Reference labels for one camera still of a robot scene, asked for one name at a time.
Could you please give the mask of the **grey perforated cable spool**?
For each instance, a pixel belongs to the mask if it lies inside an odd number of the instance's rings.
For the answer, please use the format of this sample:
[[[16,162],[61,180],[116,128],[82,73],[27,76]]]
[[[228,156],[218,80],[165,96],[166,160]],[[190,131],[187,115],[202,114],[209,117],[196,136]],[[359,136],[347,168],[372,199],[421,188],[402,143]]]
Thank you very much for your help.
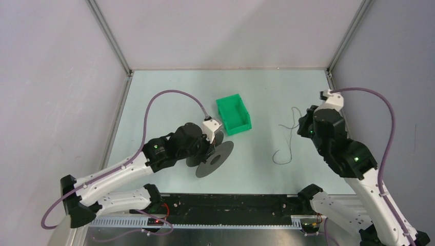
[[[215,135],[214,145],[206,152],[202,152],[193,157],[186,159],[188,167],[197,167],[195,175],[198,178],[203,178],[216,171],[230,156],[234,143],[224,140],[225,134],[219,131]]]

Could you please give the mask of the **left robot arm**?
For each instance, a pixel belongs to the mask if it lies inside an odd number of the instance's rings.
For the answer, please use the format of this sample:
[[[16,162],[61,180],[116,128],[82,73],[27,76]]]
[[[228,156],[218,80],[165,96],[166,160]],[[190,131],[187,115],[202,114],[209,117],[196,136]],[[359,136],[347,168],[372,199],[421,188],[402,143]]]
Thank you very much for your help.
[[[172,167],[179,160],[202,161],[222,141],[222,124],[215,119],[201,126],[188,122],[159,138],[145,143],[138,154],[118,166],[103,169],[83,178],[66,175],[60,179],[63,206],[70,217],[70,227],[79,228],[97,217],[122,210],[146,210],[157,213],[161,195],[153,184],[131,192],[116,189],[135,179]]]

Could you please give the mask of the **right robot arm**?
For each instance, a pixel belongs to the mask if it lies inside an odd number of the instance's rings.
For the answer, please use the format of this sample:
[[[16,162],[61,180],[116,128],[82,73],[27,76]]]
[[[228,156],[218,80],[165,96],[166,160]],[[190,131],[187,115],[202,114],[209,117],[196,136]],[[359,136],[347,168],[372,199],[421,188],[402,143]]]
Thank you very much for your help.
[[[297,134],[312,140],[317,152],[334,173],[354,190],[367,215],[335,201],[321,187],[310,184],[298,192],[298,206],[304,214],[325,215],[348,233],[360,238],[360,245],[428,245],[427,233],[416,230],[403,215],[394,217],[381,196],[378,164],[361,142],[348,138],[345,120],[335,109],[311,106],[299,119]]]

